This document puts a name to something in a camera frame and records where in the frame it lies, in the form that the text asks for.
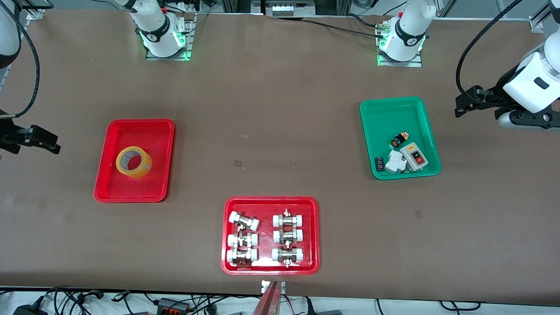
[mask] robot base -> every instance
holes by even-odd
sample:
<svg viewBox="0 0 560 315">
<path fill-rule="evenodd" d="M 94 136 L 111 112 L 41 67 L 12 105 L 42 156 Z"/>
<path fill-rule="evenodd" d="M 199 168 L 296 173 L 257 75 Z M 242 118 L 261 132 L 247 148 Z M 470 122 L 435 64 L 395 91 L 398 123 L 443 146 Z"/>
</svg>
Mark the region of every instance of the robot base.
<svg viewBox="0 0 560 315">
<path fill-rule="evenodd" d="M 193 41 L 194 41 L 194 33 L 196 32 L 194 29 L 197 24 L 197 14 L 194 15 L 192 20 L 185 20 L 182 17 L 179 18 L 180 20 L 180 31 L 186 31 L 187 34 L 184 36 L 178 36 L 178 40 L 183 40 L 185 45 L 180 48 L 175 54 L 169 57 L 157 57 L 153 55 L 150 50 L 146 48 L 146 60 L 151 61 L 189 61 L 190 56 L 193 51 Z"/>
<path fill-rule="evenodd" d="M 421 68 L 422 67 L 422 57 L 420 55 L 420 51 L 422 50 L 422 44 L 423 44 L 423 40 L 422 43 L 420 43 L 420 48 L 418 50 L 418 53 L 416 53 L 416 56 L 414 56 L 414 58 L 412 58 L 411 60 L 408 61 L 396 61 L 394 59 L 392 59 L 391 57 L 389 57 L 383 50 L 380 49 L 380 47 L 385 46 L 388 42 L 388 37 L 391 35 L 390 34 L 390 25 L 389 25 L 390 21 L 384 21 L 383 25 L 386 26 L 385 29 L 376 29 L 375 30 L 375 34 L 376 35 L 382 35 L 385 38 L 383 39 L 379 39 L 376 38 L 375 42 L 376 42 L 376 48 L 377 48 L 377 65 L 378 66 L 391 66 L 391 67 L 413 67 L 413 68 Z"/>
</svg>

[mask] tape roll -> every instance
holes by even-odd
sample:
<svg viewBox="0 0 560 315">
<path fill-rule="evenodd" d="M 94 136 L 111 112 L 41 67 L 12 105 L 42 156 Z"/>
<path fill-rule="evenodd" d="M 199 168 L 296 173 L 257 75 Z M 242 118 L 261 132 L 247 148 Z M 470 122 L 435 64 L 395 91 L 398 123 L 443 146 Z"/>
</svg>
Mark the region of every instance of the tape roll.
<svg viewBox="0 0 560 315">
<path fill-rule="evenodd" d="M 135 156 L 142 157 L 140 165 L 135 169 L 128 169 L 128 163 Z M 137 146 L 129 146 L 116 157 L 116 168 L 128 177 L 140 178 L 148 174 L 152 168 L 152 157 Z"/>
</svg>

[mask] switch box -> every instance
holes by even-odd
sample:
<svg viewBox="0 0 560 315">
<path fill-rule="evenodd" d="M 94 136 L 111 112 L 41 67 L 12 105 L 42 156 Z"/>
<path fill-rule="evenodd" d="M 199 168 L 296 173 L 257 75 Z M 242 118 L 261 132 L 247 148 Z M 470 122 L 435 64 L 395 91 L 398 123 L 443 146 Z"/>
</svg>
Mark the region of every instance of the switch box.
<svg viewBox="0 0 560 315">
<path fill-rule="evenodd" d="M 418 145 L 416 145 L 416 142 L 404 146 L 399 152 L 403 154 L 403 157 L 408 162 L 407 166 L 411 172 L 416 172 L 428 165 L 428 160 L 426 160 L 424 153 L 422 153 Z"/>
</svg>

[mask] metal mounting plate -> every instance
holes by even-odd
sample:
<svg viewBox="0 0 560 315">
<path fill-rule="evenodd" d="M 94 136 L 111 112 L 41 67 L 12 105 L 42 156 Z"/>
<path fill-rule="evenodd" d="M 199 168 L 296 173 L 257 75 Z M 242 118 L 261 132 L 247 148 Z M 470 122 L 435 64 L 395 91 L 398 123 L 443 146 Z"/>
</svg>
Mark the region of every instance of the metal mounting plate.
<svg viewBox="0 0 560 315">
<path fill-rule="evenodd" d="M 260 284 L 260 293 L 264 294 L 264 292 L 268 289 L 269 285 L 270 285 L 270 281 L 264 281 L 263 280 Z M 281 282 L 280 293 L 281 294 L 286 294 L 286 282 L 285 281 Z"/>
</svg>

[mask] robotic arm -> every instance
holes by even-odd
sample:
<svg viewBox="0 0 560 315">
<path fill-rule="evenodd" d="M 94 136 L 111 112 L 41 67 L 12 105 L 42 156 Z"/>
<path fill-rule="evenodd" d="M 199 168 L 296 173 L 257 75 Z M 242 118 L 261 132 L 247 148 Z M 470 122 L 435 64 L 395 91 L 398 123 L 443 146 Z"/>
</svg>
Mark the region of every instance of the robotic arm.
<svg viewBox="0 0 560 315">
<path fill-rule="evenodd" d="M 548 0 L 560 24 L 560 0 Z M 505 73 L 496 86 L 473 86 L 456 99 L 455 116 L 476 109 L 497 107 L 495 117 L 504 128 L 560 131 L 560 113 L 552 103 L 560 98 L 560 27 L 527 53 L 521 63 Z"/>
<path fill-rule="evenodd" d="M 385 35 L 385 45 L 379 50 L 396 61 L 409 61 L 420 50 L 424 36 L 433 18 L 436 17 L 433 0 L 408 0 L 403 14 L 392 17 Z"/>
<path fill-rule="evenodd" d="M 130 13 L 139 28 L 144 45 L 156 57 L 169 57 L 185 46 L 185 20 L 173 13 L 163 13 L 156 0 L 115 0 Z M 19 24 L 21 8 L 15 0 L 0 0 L 0 68 L 9 66 L 21 49 L 21 32 L 32 45 L 24 28 Z M 21 146 L 35 146 L 58 154 L 58 137 L 36 125 L 23 128 L 13 119 L 31 108 L 38 88 L 39 61 L 36 59 L 36 86 L 34 97 L 24 112 L 7 114 L 0 110 L 0 149 L 18 154 Z"/>
<path fill-rule="evenodd" d="M 185 19 L 163 13 L 157 0 L 115 0 L 130 13 L 144 46 L 156 57 L 169 57 L 185 46 Z"/>
</svg>

